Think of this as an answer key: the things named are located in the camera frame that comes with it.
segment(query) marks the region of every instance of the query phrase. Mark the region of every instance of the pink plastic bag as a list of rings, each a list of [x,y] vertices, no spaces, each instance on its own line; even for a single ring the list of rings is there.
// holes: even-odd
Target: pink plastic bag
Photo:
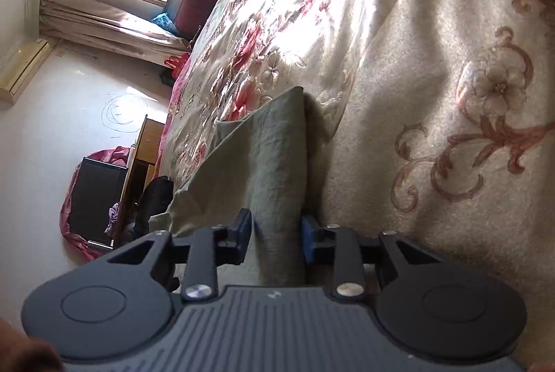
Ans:
[[[129,157],[129,148],[117,147],[115,150],[101,150],[87,156],[90,159],[96,161],[108,162],[110,164],[120,165],[125,167],[127,165],[127,158]],[[79,164],[71,177],[71,182],[69,184],[68,193],[64,204],[62,205],[62,210],[60,211],[60,233],[64,239],[71,245],[76,247],[79,252],[85,256],[89,261],[98,258],[101,253],[91,250],[87,245],[87,241],[81,236],[69,231],[69,214],[71,213],[71,194],[73,194],[73,188],[75,187],[75,181],[77,180],[77,175],[79,173]]]

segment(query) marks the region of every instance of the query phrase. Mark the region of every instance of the floral blanket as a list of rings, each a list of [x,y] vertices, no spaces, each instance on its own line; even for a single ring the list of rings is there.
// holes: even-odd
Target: floral blanket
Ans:
[[[320,221],[401,231],[502,278],[528,307],[517,359],[553,363],[554,52],[555,0],[220,0],[161,173],[179,188],[217,121],[303,86],[323,121]]]

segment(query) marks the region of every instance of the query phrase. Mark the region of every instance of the bedspread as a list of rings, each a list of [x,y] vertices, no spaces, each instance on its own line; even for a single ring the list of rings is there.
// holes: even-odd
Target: bedspread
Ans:
[[[179,188],[216,121],[303,86],[323,121],[321,222],[398,230],[502,278],[528,307],[517,359],[555,362],[553,52],[555,0],[220,0],[161,172]]]

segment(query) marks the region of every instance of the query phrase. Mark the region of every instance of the ribbed gray plastic surface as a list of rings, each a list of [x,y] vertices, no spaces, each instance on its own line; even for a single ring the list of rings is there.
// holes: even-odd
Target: ribbed gray plastic surface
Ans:
[[[70,372],[522,372],[509,358],[474,366],[425,362],[390,343],[366,309],[335,303],[320,288],[235,286],[216,302],[187,306],[166,336],[127,359],[66,366]]]

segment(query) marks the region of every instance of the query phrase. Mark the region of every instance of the beige curtain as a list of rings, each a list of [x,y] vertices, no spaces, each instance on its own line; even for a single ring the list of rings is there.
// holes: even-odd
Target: beige curtain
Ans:
[[[95,0],[41,0],[41,34],[164,65],[190,50],[188,41]]]

